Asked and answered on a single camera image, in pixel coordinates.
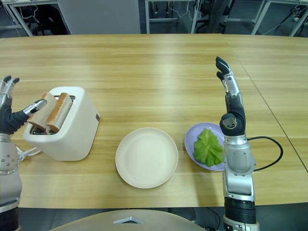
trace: white toaster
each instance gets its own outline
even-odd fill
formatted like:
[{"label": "white toaster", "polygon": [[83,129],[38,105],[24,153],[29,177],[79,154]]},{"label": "white toaster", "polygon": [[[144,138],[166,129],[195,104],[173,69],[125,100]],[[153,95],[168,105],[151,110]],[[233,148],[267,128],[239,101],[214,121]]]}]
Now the white toaster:
[{"label": "white toaster", "polygon": [[100,122],[100,113],[81,87],[57,87],[50,93],[57,97],[68,93],[73,104],[62,124],[54,134],[35,132],[32,124],[27,124],[24,139],[41,151],[60,161],[77,161],[85,158],[92,147]]}]

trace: white plate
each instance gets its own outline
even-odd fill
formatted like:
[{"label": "white plate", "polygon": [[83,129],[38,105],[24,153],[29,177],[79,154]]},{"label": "white plate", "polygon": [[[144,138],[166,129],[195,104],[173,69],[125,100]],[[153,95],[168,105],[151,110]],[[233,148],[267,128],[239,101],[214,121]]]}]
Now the white plate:
[{"label": "white plate", "polygon": [[172,138],[156,128],[141,128],[119,144],[115,165],[121,178],[142,189],[165,183],[174,173],[179,154]]}]

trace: black cable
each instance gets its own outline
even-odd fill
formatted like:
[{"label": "black cable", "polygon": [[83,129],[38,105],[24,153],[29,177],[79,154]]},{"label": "black cable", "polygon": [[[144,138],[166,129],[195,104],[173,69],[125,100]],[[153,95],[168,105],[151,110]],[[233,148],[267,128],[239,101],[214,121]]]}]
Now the black cable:
[{"label": "black cable", "polygon": [[211,208],[208,208],[208,207],[206,207],[208,210],[210,210],[212,213],[214,213],[217,217],[218,217],[218,225],[217,225],[217,228],[216,228],[216,230],[218,230],[218,228],[219,228],[219,226],[220,226],[220,216],[219,216],[219,214],[217,213],[217,212],[215,212],[213,209],[211,209]]},{"label": "black cable", "polygon": [[269,165],[266,165],[264,167],[261,167],[261,168],[257,168],[255,169],[255,171],[260,171],[260,170],[263,170],[263,169],[266,169],[274,164],[276,164],[278,161],[280,161],[280,159],[282,158],[283,156],[283,148],[282,146],[278,143],[278,141],[276,141],[275,139],[271,138],[271,137],[268,137],[268,136],[256,136],[256,137],[252,137],[252,138],[248,138],[247,140],[249,141],[252,141],[252,140],[255,140],[255,139],[268,139],[270,141],[273,141],[275,144],[278,145],[278,147],[280,148],[280,155],[279,157],[277,158],[277,160],[275,160],[273,163],[269,164]]}]

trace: wooden table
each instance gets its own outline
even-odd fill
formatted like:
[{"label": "wooden table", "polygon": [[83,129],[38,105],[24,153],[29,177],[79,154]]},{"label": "wooden table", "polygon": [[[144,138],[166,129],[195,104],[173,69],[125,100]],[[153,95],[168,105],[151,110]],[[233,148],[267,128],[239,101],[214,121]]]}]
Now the wooden table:
[{"label": "wooden table", "polygon": [[[217,55],[228,61],[237,76],[247,135],[271,136],[284,147],[278,164],[254,173],[256,204],[307,202],[308,173],[299,158],[307,157],[301,151],[308,147],[307,136],[304,131],[297,132],[306,126],[305,38],[115,35],[0,40],[0,74],[21,78],[14,90],[14,110],[54,87],[81,86],[102,116],[93,148],[84,160],[59,162],[40,154],[21,163],[20,205],[223,206],[221,172],[196,165],[183,146],[184,135],[192,125],[218,123],[225,113],[224,88],[215,75]],[[294,77],[301,82],[293,82]],[[290,100],[282,105],[284,95]],[[147,190],[126,184],[115,168],[118,144],[129,132],[142,127],[167,132],[179,150],[179,164],[172,178]],[[31,146],[23,141],[22,134],[20,129],[13,141],[27,150]],[[251,146],[257,167],[279,155],[270,141],[251,141]]]}]

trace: bread slice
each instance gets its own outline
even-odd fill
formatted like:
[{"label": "bread slice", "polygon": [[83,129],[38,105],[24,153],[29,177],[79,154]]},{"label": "bread slice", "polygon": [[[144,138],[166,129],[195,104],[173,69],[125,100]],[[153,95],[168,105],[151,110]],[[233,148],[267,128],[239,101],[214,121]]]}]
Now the bread slice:
[{"label": "bread slice", "polygon": [[32,115],[28,119],[28,122],[35,127],[38,127],[41,130],[45,131],[46,129],[49,129],[46,125],[46,120],[52,112],[53,108],[55,107],[57,100],[49,92],[44,93],[42,99],[46,100],[47,104],[34,115]]},{"label": "bread slice", "polygon": [[73,102],[67,93],[61,93],[59,99],[46,120],[46,125],[58,132],[71,108]]}]

